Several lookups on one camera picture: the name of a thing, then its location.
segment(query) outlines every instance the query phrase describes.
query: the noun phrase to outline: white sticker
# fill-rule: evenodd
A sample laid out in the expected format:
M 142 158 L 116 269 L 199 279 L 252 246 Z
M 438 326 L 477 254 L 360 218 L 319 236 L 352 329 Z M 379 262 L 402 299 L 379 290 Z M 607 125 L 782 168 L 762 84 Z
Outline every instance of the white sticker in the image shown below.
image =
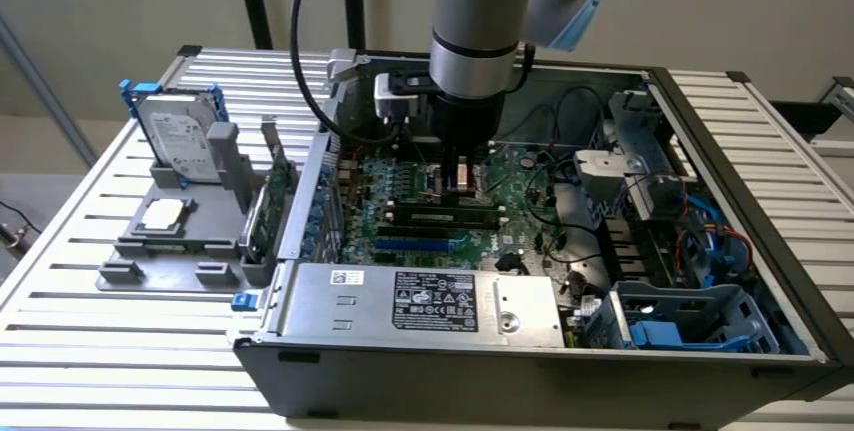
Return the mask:
M 218 181 L 204 126 L 190 116 L 168 113 L 151 113 L 151 124 L 175 171 L 191 181 Z
M 360 286 L 364 283 L 364 271 L 356 269 L 336 269 L 332 271 L 330 284 L 351 284 Z

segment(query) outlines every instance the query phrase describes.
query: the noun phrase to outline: slotted metal platform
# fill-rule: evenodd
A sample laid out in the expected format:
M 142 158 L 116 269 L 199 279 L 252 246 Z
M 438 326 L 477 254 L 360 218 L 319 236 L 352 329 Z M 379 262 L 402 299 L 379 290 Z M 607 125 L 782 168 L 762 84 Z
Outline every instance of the slotted metal platform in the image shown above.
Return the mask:
M 303 59 L 312 91 L 323 97 L 324 57 L 306 55 Z M 842 209 L 842 198 L 823 186 L 826 181 L 815 165 L 793 146 L 786 147 L 789 139 L 779 133 L 770 134 L 770 130 L 781 129 L 775 118 L 769 117 L 770 112 L 762 106 L 749 107 L 749 103 L 761 101 L 750 94 L 733 96 L 735 91 L 750 93 L 749 90 L 725 82 L 723 75 L 677 76 L 686 93 L 694 90 L 701 93 L 691 97 L 694 105 L 709 119 L 710 129 L 717 129 L 719 142 L 727 143 L 727 156 L 739 171 L 749 174 L 751 189 L 762 193 L 758 197 L 763 205 L 769 204 L 769 213 L 775 213 L 773 218 L 782 223 L 781 230 L 793 249 L 798 250 L 850 324 L 854 259 L 845 246 L 851 235 L 827 232 L 826 240 L 817 244 L 805 238 L 805 231 L 822 223 L 833 224 L 846 233 L 851 228 L 830 213 L 826 219 L 810 220 L 814 216 L 793 215 L 798 209 L 786 207 L 791 202 L 823 203 L 826 211 L 835 212 Z M 259 132 L 260 117 L 279 116 L 288 157 L 302 162 L 316 122 L 299 95 L 286 53 L 204 49 L 198 57 L 175 61 L 162 82 L 198 87 L 220 84 L 232 120 L 240 125 L 240 150 L 252 157 L 256 169 L 271 164 Z M 707 96 L 710 93 L 723 95 Z M 116 97 L 118 113 L 120 109 Z M 741 130 L 727 128 L 727 123 Z M 747 128 L 742 123 L 758 126 L 751 128 L 753 132 L 763 134 L 745 134 Z M 742 144 L 739 147 L 729 146 L 730 143 Z M 751 155 L 753 150 L 763 153 Z M 152 182 L 151 161 L 142 133 L 135 123 L 128 123 L 0 288 L 0 426 L 461 429 L 461 426 L 286 420 L 268 411 L 231 352 L 224 330 L 250 330 L 259 323 L 252 315 L 232 316 L 230 295 L 104 293 L 95 288 L 98 266 L 112 252 L 111 242 L 127 226 Z M 781 169 L 781 173 L 769 175 L 762 171 L 766 163 L 791 167 L 793 172 Z M 827 199 L 814 199 L 809 191 L 817 191 Z M 702 390 L 697 394 L 698 399 L 710 399 Z M 774 403 L 726 429 L 854 429 L 854 387 L 815 403 Z

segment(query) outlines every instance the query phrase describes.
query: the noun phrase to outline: aluminum extrusion table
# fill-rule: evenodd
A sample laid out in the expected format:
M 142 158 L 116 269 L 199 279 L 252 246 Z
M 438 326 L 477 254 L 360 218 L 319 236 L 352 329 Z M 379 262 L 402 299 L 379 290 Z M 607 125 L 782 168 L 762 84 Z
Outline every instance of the aluminum extrusion table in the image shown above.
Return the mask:
M 307 54 L 303 62 L 312 91 L 320 97 L 326 58 Z M 835 191 L 822 189 L 833 179 L 821 160 L 814 162 L 793 141 L 791 130 L 751 85 L 731 83 L 723 73 L 673 74 L 849 330 L 854 330 L 854 223 L 845 218 L 819 223 L 837 230 L 833 236 L 826 235 L 826 242 L 815 242 L 814 236 L 806 240 L 803 230 L 787 227 L 787 217 L 797 213 L 787 208 L 791 200 L 798 206 L 806 203 L 813 213 L 843 216 L 846 211 Z M 176 58 L 162 78 L 167 86 L 206 87 L 214 82 L 224 89 L 232 121 L 240 126 L 240 151 L 251 156 L 256 169 L 271 164 L 259 130 L 266 114 L 279 117 L 286 152 L 299 163 L 316 121 L 296 89 L 287 53 L 204 48 L 195 57 Z M 755 152 L 745 152 L 745 146 Z M 790 166 L 775 168 L 775 176 L 763 174 L 763 163 L 779 164 L 781 159 Z M 250 330 L 259 323 L 251 315 L 232 316 L 230 295 L 104 293 L 96 289 L 98 266 L 110 257 L 111 243 L 152 183 L 151 162 L 151 149 L 136 123 L 130 122 L 0 288 L 0 426 L 465 428 L 286 420 L 268 411 L 232 354 L 224 330 Z M 697 393 L 698 399 L 705 399 L 702 390 Z M 854 386 L 814 403 L 774 403 L 726 428 L 850 429 Z

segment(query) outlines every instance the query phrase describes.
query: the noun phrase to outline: white wall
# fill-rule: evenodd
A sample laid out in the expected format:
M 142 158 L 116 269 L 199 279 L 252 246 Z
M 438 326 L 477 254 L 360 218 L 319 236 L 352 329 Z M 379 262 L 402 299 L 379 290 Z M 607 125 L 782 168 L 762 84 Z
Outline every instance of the white wall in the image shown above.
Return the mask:
M 368 44 L 423 51 L 432 0 L 367 0 Z M 606 0 L 579 50 L 551 59 L 742 70 L 777 99 L 811 99 L 854 75 L 851 0 Z M 287 47 L 290 0 L 267 0 Z M 343 0 L 307 0 L 302 47 L 346 45 Z M 242 0 L 0 0 L 60 99 L 78 117 L 123 119 L 120 78 L 158 78 L 184 43 L 250 47 Z M 0 57 L 0 114 L 43 111 Z

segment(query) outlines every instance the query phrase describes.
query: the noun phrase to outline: warning label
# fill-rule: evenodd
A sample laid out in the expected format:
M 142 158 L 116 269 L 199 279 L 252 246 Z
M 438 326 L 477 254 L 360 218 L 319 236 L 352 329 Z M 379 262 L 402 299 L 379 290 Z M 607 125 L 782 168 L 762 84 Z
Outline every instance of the warning label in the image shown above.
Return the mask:
M 419 331 L 478 332 L 475 277 L 395 273 L 391 324 Z

